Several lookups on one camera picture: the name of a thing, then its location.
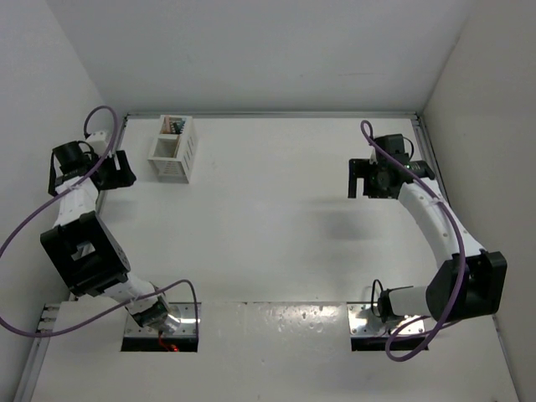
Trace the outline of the wooden tan stick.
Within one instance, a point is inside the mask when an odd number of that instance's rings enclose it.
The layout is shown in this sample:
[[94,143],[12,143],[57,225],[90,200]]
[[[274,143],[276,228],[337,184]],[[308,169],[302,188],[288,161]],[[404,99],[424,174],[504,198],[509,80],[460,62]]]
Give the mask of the wooden tan stick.
[[180,149],[180,143],[181,143],[181,135],[177,134],[176,135],[175,149],[174,149],[174,154],[173,154],[174,158],[178,158],[179,149]]

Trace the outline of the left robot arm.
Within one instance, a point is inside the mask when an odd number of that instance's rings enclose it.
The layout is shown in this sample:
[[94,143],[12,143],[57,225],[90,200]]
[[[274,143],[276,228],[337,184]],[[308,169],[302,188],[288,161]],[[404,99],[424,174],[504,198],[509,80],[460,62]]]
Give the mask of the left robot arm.
[[49,194],[59,198],[59,213],[40,243],[75,296],[106,296],[124,305],[139,327],[164,332],[170,308],[157,288],[131,273],[125,251],[96,211],[101,192],[128,188],[137,180],[126,153],[100,160],[82,141],[53,149]]

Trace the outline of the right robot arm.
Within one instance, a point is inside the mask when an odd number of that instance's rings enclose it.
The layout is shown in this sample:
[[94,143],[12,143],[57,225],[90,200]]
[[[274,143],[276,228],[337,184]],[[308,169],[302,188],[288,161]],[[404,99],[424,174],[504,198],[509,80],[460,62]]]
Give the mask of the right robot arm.
[[427,286],[383,290],[377,311],[383,322],[402,316],[439,320],[445,309],[448,322],[492,315],[503,293],[508,263],[499,251],[488,251],[463,227],[441,193],[425,161],[414,161],[405,151],[405,138],[392,134],[375,138],[368,159],[349,161],[348,196],[356,198],[357,181],[363,195],[394,199],[414,218],[432,249],[438,271]]

